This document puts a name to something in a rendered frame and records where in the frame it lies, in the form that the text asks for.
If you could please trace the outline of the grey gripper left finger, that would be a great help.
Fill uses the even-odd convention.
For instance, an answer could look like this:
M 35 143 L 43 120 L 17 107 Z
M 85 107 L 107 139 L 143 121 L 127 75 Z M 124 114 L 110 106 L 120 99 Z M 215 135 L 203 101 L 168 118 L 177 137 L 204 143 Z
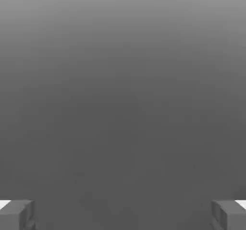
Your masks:
M 36 230 L 34 200 L 0 199 L 0 230 Z

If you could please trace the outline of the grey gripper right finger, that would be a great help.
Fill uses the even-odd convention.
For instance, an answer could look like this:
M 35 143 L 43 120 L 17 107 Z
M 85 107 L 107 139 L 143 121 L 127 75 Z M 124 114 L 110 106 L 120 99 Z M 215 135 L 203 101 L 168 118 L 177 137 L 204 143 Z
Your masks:
M 212 230 L 246 230 L 246 200 L 211 201 Z

